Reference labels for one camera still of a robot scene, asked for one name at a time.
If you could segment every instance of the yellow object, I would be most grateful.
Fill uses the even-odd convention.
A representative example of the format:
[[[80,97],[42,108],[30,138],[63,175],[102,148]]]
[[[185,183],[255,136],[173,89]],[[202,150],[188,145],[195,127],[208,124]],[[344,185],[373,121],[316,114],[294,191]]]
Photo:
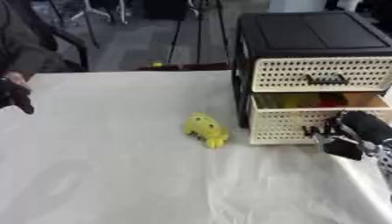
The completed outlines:
[[[203,113],[192,113],[184,124],[184,132],[204,138],[206,146],[211,149],[221,147],[228,140],[228,130]]]
[[[163,63],[152,63],[153,67],[162,67],[163,65]]]

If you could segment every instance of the tripod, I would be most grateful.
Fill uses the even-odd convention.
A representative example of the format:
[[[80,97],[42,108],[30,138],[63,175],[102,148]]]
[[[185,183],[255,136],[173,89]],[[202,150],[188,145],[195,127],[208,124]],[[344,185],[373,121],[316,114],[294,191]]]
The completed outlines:
[[[229,52],[228,52],[228,37],[226,35],[226,28],[225,28],[225,23],[223,21],[223,4],[221,0],[215,0],[216,2],[216,9],[218,10],[218,16],[220,20],[220,30],[222,33],[222,39],[223,39],[223,46],[225,48],[225,53],[227,57],[227,63],[229,62]],[[199,5],[197,9],[193,7],[192,4],[190,4],[191,10],[197,11],[196,13],[198,15],[198,45],[197,45],[197,56],[196,56],[196,63],[200,63],[201,59],[201,37],[202,37],[202,30],[203,30],[203,21],[204,21],[204,14],[207,11],[205,8],[205,4],[209,5],[209,0],[199,0]],[[169,59],[167,60],[167,64],[171,64],[172,62],[172,56],[174,54],[174,50],[176,49],[177,41],[179,39],[179,32],[181,30],[182,23],[185,19],[180,19],[177,22],[177,28],[176,28],[176,33],[174,34],[173,41],[171,42],[171,50],[169,54]]]

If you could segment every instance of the drawer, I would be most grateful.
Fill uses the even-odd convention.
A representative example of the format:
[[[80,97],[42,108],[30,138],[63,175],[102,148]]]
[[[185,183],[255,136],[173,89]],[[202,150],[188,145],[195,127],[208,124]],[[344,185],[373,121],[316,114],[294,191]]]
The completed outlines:
[[[252,144],[314,144],[304,136],[303,126],[323,127],[324,120],[342,110],[365,111],[392,122],[392,108],[377,94],[343,94],[346,106],[340,108],[265,108],[259,97],[250,99],[250,142]]]
[[[383,91],[392,57],[258,59],[253,92]]]

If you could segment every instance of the black cabinet top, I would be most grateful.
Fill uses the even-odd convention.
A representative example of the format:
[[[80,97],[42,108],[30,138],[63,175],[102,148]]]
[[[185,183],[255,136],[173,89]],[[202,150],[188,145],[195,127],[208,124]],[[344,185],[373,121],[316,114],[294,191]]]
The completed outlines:
[[[244,14],[240,31],[255,57],[392,56],[392,40],[345,12]]]

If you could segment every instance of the storage drawer unit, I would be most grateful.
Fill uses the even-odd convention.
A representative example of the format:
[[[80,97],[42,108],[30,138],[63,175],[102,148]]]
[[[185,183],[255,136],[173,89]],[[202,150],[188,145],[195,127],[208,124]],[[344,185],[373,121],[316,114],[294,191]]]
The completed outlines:
[[[377,94],[392,82],[391,46],[389,37],[348,12],[241,16],[233,66],[240,126],[250,128],[252,144],[310,144],[302,126],[319,125],[341,110],[390,122],[392,110]],[[260,108],[254,96],[332,92],[372,97],[343,108]],[[349,94],[349,104],[356,98]]]

